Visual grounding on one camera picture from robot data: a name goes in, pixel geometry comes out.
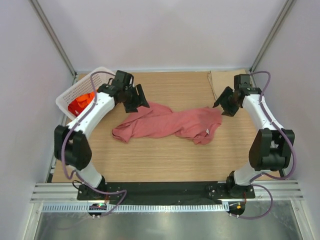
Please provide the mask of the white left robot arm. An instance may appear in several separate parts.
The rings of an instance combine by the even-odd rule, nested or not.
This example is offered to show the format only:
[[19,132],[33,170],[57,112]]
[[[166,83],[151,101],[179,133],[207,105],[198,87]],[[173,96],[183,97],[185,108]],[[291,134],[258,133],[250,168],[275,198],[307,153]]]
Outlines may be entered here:
[[136,113],[141,106],[149,107],[141,84],[117,90],[103,84],[78,117],[66,126],[58,125],[54,130],[54,156],[61,161],[65,177],[71,180],[77,175],[95,200],[101,200],[107,188],[105,178],[93,164],[88,139],[102,118],[118,103],[123,104],[126,113]]

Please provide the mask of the left aluminium frame post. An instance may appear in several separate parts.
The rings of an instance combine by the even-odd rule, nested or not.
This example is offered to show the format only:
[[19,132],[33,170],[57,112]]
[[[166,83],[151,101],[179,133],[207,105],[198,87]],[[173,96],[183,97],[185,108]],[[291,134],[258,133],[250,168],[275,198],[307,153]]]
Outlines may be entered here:
[[73,67],[69,57],[67,56],[66,51],[64,50],[58,36],[56,35],[49,19],[47,18],[42,6],[40,5],[38,0],[28,0],[30,5],[32,6],[35,14],[39,18],[41,24],[43,25],[45,31],[47,32],[49,38],[51,39],[52,44],[54,45],[55,49],[57,50],[59,56],[61,57],[63,63],[71,73],[72,77],[75,78],[77,76],[77,72]]

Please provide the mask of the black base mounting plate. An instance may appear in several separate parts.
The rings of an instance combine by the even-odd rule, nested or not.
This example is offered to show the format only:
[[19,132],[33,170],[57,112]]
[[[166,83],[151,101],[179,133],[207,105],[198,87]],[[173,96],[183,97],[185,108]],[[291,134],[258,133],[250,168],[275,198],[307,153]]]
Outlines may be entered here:
[[228,199],[254,199],[252,186],[218,181],[198,182],[109,182],[106,192],[126,190],[123,205],[196,206],[219,204]]

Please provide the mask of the white plastic laundry basket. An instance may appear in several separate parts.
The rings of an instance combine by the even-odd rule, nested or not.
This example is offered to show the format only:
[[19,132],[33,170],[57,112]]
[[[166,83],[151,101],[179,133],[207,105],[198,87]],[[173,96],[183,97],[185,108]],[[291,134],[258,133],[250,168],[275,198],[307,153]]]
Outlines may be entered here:
[[95,72],[100,72],[96,73],[92,78],[93,84],[96,87],[96,89],[100,87],[102,84],[107,84],[109,79],[114,78],[115,76],[114,72],[107,69],[106,67],[100,66],[88,73],[87,75],[85,75],[84,77],[82,77],[80,80],[78,80],[76,83],[74,83],[71,87],[69,87],[56,98],[56,105],[70,120],[74,120],[76,118],[76,115],[72,113],[70,110],[68,110],[69,104],[72,101],[74,101],[76,97],[93,91],[90,77],[91,74]]

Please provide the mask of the orange t shirt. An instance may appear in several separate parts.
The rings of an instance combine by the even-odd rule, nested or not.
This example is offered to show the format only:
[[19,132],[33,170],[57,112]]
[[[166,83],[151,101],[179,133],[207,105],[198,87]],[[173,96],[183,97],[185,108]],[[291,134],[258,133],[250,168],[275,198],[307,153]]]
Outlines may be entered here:
[[94,97],[95,97],[95,93],[93,91],[90,93],[85,93],[81,96],[78,96],[68,105],[67,109],[71,114],[77,117],[92,102]]

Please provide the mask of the aluminium frame post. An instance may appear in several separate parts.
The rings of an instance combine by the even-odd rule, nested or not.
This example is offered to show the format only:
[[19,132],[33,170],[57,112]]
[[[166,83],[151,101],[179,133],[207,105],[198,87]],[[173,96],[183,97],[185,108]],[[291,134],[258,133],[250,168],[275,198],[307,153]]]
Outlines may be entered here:
[[28,0],[30,5],[32,6],[35,14],[39,18],[41,24],[43,25],[45,31],[47,32],[49,38],[51,39],[52,44],[54,45],[55,49],[57,50],[59,56],[61,57],[63,63],[71,73],[72,77],[75,78],[77,76],[77,72],[73,67],[69,57],[67,56],[66,51],[64,50],[58,36],[56,35],[49,19],[47,18],[42,6],[40,5],[38,0]]
[[272,42],[275,40],[278,32],[280,31],[282,25],[284,24],[286,18],[289,16],[292,8],[296,4],[297,0],[286,0],[284,2],[283,7],[281,8],[280,12],[278,13],[269,33],[267,34],[261,48],[257,56],[255,57],[251,67],[249,68],[250,72],[255,72],[257,67],[259,66],[261,60],[263,59],[264,55],[266,54],[268,48],[271,46]]

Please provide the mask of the right aluminium frame post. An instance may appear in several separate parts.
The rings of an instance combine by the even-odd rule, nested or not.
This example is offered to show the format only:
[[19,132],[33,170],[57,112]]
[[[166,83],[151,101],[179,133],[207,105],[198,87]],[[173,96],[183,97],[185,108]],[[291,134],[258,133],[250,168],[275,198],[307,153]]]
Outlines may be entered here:
[[278,32],[280,31],[282,25],[284,24],[286,18],[289,16],[292,8],[296,4],[297,0],[286,0],[284,2],[283,7],[281,8],[280,12],[278,13],[269,33],[267,34],[261,48],[257,56],[255,57],[251,67],[249,68],[250,72],[255,72],[257,67],[259,66],[261,60],[263,59],[264,55],[266,54],[268,48],[271,46],[272,42],[275,40]]

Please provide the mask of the folded beige t shirt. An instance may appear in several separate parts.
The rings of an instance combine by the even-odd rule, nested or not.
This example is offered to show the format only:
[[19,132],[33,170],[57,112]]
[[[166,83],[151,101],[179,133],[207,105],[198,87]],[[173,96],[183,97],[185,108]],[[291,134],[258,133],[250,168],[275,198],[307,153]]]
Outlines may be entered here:
[[248,70],[236,69],[236,70],[223,70],[215,71],[211,70],[208,74],[208,81],[212,88],[214,99],[216,100],[226,87],[234,89],[234,76],[239,74],[248,74]]

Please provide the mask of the pink t shirt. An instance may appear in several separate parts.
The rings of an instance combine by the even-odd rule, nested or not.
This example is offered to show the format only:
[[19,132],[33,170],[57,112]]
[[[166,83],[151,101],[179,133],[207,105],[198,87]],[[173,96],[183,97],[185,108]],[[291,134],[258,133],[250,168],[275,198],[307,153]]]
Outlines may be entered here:
[[168,106],[151,102],[150,107],[139,107],[112,130],[114,139],[128,143],[132,138],[164,138],[175,135],[196,145],[210,143],[222,124],[222,113],[217,108],[200,107],[173,111]]

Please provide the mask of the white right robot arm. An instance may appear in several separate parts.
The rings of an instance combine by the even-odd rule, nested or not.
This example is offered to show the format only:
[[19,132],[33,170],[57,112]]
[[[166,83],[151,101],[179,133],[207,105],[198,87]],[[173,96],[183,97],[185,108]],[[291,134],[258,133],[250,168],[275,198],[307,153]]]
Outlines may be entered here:
[[244,197],[251,191],[254,179],[286,169],[293,156],[294,132],[277,122],[261,93],[255,87],[233,90],[227,86],[213,105],[221,106],[223,115],[228,117],[233,117],[240,108],[245,109],[257,130],[249,149],[248,162],[226,178],[224,188],[231,198]]

